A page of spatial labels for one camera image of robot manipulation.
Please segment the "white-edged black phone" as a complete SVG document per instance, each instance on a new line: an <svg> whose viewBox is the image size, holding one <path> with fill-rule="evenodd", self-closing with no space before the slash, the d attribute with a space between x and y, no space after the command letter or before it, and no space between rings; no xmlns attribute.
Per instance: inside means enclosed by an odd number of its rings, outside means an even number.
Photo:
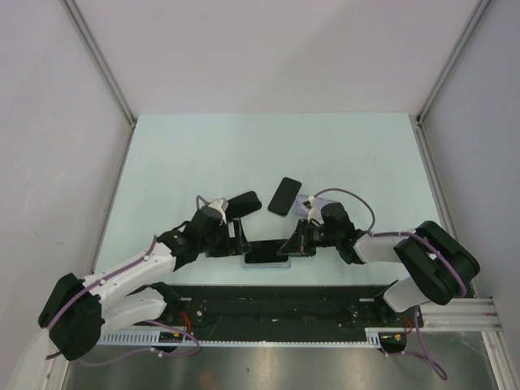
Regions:
<svg viewBox="0 0 520 390"><path fill-rule="evenodd" d="M250 243L251 250L245 254L247 265L288 262L287 254L278 254L285 240L258 240Z"/></svg>

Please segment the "light blue phone case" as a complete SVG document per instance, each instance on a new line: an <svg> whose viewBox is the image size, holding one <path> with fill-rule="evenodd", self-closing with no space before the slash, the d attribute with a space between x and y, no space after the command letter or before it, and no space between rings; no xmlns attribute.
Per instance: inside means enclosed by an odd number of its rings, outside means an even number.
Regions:
<svg viewBox="0 0 520 390"><path fill-rule="evenodd" d="M242 257L241 267L245 270L287 270L291 267L291 258L288 255L252 251Z"/></svg>

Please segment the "purple phone case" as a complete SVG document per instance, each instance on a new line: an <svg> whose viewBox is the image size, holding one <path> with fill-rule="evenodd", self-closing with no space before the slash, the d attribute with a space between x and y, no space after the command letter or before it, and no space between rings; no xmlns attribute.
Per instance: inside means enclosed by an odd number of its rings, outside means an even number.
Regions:
<svg viewBox="0 0 520 390"><path fill-rule="evenodd" d="M294 203L293 211L296 215L307 216L310 212L310 208L306 206L306 202L309 201L309 195L298 195ZM333 200L329 200L322 197L316 197L313 205L321 209L327 204L334 203Z"/></svg>

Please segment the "black phone case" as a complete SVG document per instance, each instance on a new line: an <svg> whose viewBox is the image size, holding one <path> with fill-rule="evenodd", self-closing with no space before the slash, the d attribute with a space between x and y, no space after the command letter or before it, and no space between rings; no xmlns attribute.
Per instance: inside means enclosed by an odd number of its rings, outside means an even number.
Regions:
<svg viewBox="0 0 520 390"><path fill-rule="evenodd" d="M240 219L262 208L262 202L254 191L242 193L227 200L225 215L227 220Z"/></svg>

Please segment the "green-edged black phone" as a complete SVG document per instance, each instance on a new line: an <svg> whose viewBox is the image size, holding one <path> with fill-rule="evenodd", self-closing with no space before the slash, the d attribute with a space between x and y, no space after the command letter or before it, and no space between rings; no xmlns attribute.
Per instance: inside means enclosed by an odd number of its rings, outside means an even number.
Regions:
<svg viewBox="0 0 520 390"><path fill-rule="evenodd" d="M301 182L284 177L273 195L267 210L274 215L286 217L301 189Z"/></svg>

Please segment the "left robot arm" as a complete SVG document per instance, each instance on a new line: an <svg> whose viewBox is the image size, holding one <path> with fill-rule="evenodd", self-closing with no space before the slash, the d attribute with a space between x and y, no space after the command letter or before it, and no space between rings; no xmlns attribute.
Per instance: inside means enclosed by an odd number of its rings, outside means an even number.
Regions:
<svg viewBox="0 0 520 390"><path fill-rule="evenodd" d="M98 274L61 277L37 323L48 332L57 354L68 361L86 355L105 335L136 323L168 325L182 310L180 295L160 281L194 262L200 254L230 253L229 223L257 211L235 200L216 199L194 216L155 236L138 255Z"/></svg>

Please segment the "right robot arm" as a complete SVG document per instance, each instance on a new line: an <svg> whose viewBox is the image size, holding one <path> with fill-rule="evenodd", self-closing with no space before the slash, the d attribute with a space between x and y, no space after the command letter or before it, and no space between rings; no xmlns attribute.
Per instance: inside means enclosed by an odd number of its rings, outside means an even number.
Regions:
<svg viewBox="0 0 520 390"><path fill-rule="evenodd" d="M373 233L354 226L339 202L312 207L294 233L277 250L278 255L313 257L318 248L334 248L347 264L394 262L408 276L392 282L375 305L375 317L393 326L406 310L433 302L447 305L464 297L468 284L479 274L477 259L438 223L425 221L403 232Z"/></svg>

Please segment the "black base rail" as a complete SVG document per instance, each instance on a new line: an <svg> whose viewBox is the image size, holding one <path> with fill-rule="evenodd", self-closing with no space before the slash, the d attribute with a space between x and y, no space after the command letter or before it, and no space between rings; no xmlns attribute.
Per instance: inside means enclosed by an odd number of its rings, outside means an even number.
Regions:
<svg viewBox="0 0 520 390"><path fill-rule="evenodd" d="M418 316L396 313L382 286L173 286L196 339L205 342L346 343L364 341L366 329L402 332Z"/></svg>

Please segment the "right aluminium frame post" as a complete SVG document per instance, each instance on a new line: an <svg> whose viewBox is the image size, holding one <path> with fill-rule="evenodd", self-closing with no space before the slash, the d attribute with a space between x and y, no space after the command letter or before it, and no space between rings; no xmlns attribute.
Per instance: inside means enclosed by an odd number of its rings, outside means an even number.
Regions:
<svg viewBox="0 0 520 390"><path fill-rule="evenodd" d="M440 70L440 74L436 77L434 84L432 85L424 103L421 105L420 110L415 115L415 119L418 124L422 124L427 118L438 100L443 88L452 75L456 66L462 58L466 48L470 44L473 36L476 34L479 25L482 23L485 15L488 13L491 6L494 4L492 0L478 0L474 9L470 13L468 20L465 22L464 27L455 42L455 45L451 49L443 67Z"/></svg>

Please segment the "aluminium frame post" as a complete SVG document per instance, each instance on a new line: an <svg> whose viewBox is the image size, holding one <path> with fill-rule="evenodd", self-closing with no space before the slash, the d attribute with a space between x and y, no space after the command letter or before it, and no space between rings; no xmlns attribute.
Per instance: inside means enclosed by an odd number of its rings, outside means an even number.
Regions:
<svg viewBox="0 0 520 390"><path fill-rule="evenodd" d="M103 54L102 48L98 44L98 41L94 36L92 29L89 27L89 23L77 1L61 0L60 4L71 21L73 28L76 30L78 37L96 67L106 89L125 118L125 121L131 128L135 128L137 118L133 114L128 100L124 96L123 90L121 89L111 66L107 62L106 56Z"/></svg>
<svg viewBox="0 0 520 390"><path fill-rule="evenodd" d="M456 66L462 58L466 48L470 44L473 36L476 34L479 25L482 23L485 15L488 13L491 6L494 4L492 0L478 0L474 9L470 13L468 20L465 22L464 27L455 42L455 45L451 49L443 67L440 70L440 74L436 77L434 84L432 85L424 103L421 105L420 110L415 115L415 119L418 124L422 124L427 118L438 100L443 88L452 75Z"/></svg>

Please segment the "left aluminium frame post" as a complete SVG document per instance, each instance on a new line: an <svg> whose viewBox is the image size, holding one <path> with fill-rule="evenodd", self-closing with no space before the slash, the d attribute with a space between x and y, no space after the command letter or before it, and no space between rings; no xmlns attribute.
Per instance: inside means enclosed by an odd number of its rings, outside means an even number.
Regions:
<svg viewBox="0 0 520 390"><path fill-rule="evenodd" d="M124 96L123 90L121 89L111 66L107 62L106 56L103 54L102 48L98 44L98 41L94 36L92 29L89 27L89 23L77 1L61 0L60 4L71 21L73 28L76 30L78 37L96 67L106 89L125 118L125 121L131 128L135 128L137 118L133 114L128 100Z"/></svg>

